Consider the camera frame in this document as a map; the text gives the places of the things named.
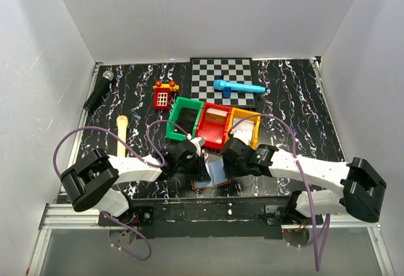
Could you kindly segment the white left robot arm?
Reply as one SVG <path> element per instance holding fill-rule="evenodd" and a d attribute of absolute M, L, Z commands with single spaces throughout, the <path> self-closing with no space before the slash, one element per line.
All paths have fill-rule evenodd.
<path fill-rule="evenodd" d="M 76 212 L 96 208 L 119 217 L 129 210 L 129 202 L 120 191 L 112 188 L 113 185 L 166 181 L 176 174 L 197 180 L 204 144 L 204 138 L 195 137 L 170 145 L 163 151 L 163 168 L 155 167 L 161 161 L 152 155 L 144 157 L 142 162 L 138 158 L 107 155 L 102 149 L 94 149 L 65 170 L 60 179 Z"/>

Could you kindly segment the brown leather card holder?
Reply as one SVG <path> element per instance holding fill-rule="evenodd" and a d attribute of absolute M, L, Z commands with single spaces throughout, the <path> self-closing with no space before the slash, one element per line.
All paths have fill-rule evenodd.
<path fill-rule="evenodd" d="M 192 190 L 196 191 L 202 189 L 217 188 L 219 186 L 224 186 L 232 182 L 231 179 L 225 177 L 225 174 L 223 172 L 223 159 L 205 163 L 210 175 L 210 181 L 192 181 Z"/>

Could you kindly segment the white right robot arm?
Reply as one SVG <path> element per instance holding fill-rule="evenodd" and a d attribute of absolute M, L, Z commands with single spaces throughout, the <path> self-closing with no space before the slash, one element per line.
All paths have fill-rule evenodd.
<path fill-rule="evenodd" d="M 351 162 L 328 162 L 260 144 L 252 148 L 238 138 L 230 138 L 220 151 L 225 172 L 234 177 L 289 178 L 307 181 L 318 191 L 291 194 L 286 214 L 299 219 L 312 214 L 349 214 L 368 223 L 379 221 L 386 181 L 366 160 L 354 157 Z"/>

